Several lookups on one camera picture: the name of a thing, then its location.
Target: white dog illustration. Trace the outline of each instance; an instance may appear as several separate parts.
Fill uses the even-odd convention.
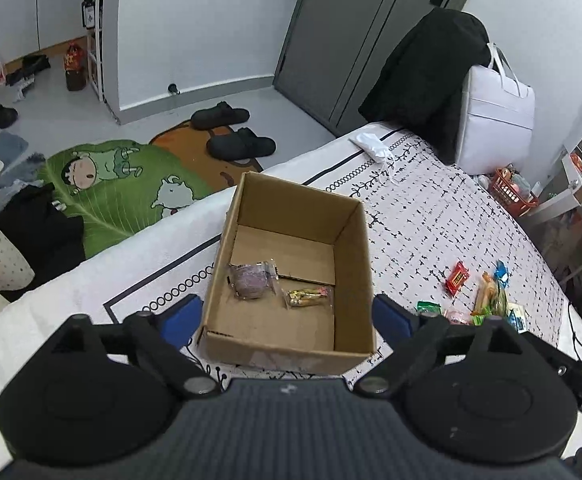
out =
[[[162,218],[176,214],[180,209],[193,204],[193,191],[177,175],[162,179],[158,196],[151,208],[162,206]]]

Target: red basket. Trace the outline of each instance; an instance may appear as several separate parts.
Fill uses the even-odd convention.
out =
[[[513,218],[522,216],[539,204],[539,200],[533,193],[531,193],[533,197],[531,202],[524,200],[513,189],[512,183],[504,178],[502,170],[496,170],[495,176],[488,186],[488,192],[495,200],[501,203]]]

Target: bed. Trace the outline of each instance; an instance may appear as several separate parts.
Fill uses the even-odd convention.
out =
[[[361,130],[390,146],[398,185],[382,186],[378,165],[348,136],[266,173],[365,202],[376,293],[411,308],[425,300],[470,310],[482,271],[501,259],[510,271],[508,296],[526,308],[530,330],[582,358],[582,321],[517,222],[469,176],[442,165],[419,137],[387,124]],[[161,312],[190,293],[204,297],[232,193],[233,188],[226,189],[194,203],[0,312],[0,391],[71,314],[87,313],[96,323],[120,322],[140,309]],[[442,282],[460,259],[471,278],[452,300]],[[210,363],[194,342],[183,352],[223,386],[232,377],[310,378]],[[344,375],[347,383],[390,353],[377,335],[376,353]],[[580,446],[582,415],[565,453]],[[0,468],[8,460],[0,436]]]

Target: mattress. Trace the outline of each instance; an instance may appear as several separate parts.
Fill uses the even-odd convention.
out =
[[[459,168],[440,163],[419,137],[386,124],[360,130],[390,146],[397,184],[381,185],[379,165],[348,138],[357,131],[266,173],[364,201],[376,293],[406,308],[434,301],[468,311],[482,271],[493,270],[500,259],[510,271],[508,297],[526,308],[530,330],[575,356],[570,326],[564,328],[568,302],[517,222]],[[190,293],[204,298],[233,191],[194,203],[5,308],[0,313],[0,391],[71,314],[87,313],[97,323],[121,322],[140,309],[161,312]],[[452,299],[442,283],[458,260],[471,277]],[[571,312],[582,341],[582,322]],[[193,341],[182,351],[223,386],[232,377],[310,378],[207,362]],[[347,383],[390,353],[377,335],[376,353],[344,375]],[[582,442],[582,418],[579,424],[574,446]],[[0,467],[8,460],[0,436]]]

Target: cartoon boy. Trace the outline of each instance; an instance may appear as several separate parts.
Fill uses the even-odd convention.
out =
[[[62,180],[68,186],[76,186],[72,194],[89,189],[103,180],[126,178],[130,174],[140,176],[142,167],[132,168],[129,153],[138,148],[118,147],[108,152],[73,152],[72,158],[62,169]]]

